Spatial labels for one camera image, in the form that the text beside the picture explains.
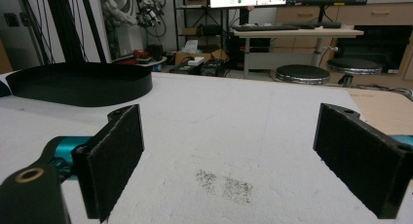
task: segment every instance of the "standing desk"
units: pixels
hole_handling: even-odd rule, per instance
[[[389,97],[372,91],[168,73],[153,73],[153,85],[139,99],[98,108],[1,97],[0,181],[37,160],[55,136],[95,135],[109,112],[138,103],[145,151],[109,223],[413,220],[413,186],[396,220],[378,220],[313,150],[322,102],[386,116],[386,126],[413,133],[412,102],[392,98],[383,111],[398,113],[375,115],[366,102]],[[62,193],[72,223],[98,223],[87,219],[77,181],[65,181]]]
[[[272,67],[289,64],[312,64],[313,66],[319,66],[323,38],[353,38],[363,33],[363,31],[353,29],[325,28],[280,31],[235,31],[234,35],[245,38],[244,79],[247,79],[248,70],[250,69],[271,69]],[[317,43],[313,54],[297,56],[293,54],[254,53],[255,58],[253,58],[249,51],[251,38],[317,38]]]

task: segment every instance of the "round stool seat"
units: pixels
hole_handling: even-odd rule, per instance
[[[368,60],[339,57],[327,62],[327,67],[349,75],[376,75],[382,71],[382,66]]]
[[[291,83],[320,85],[328,82],[330,73],[312,65],[292,64],[277,68],[276,77]]]

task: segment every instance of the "desk leg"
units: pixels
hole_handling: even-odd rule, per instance
[[[244,79],[248,79],[248,69],[249,69],[249,38],[245,38]]]
[[[316,49],[313,53],[313,59],[311,64],[313,66],[319,67],[319,62],[321,61],[321,45],[322,45],[322,38],[317,38]]]

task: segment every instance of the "cabinet drawer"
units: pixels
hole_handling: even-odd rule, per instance
[[[325,13],[332,19],[336,20],[338,7],[329,7]],[[319,7],[316,6],[300,6],[300,7],[283,7],[277,8],[277,23],[293,22],[293,21],[317,21],[319,18]]]
[[[340,7],[337,21],[348,25],[413,25],[413,4],[371,4]]]

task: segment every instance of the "white tabletop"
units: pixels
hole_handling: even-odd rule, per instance
[[[362,35],[364,32],[345,28],[324,28],[324,29],[298,29],[298,30],[280,30],[280,31],[234,31],[234,35],[241,38],[300,38],[300,37],[333,37],[333,38],[353,38]]]
[[[138,103],[145,151],[109,223],[412,222],[412,187],[396,220],[378,220],[313,150],[322,102],[358,111],[345,89],[162,73],[153,84],[99,108],[1,97],[0,181],[55,136],[94,135]],[[76,181],[62,188],[73,223],[98,223]]]

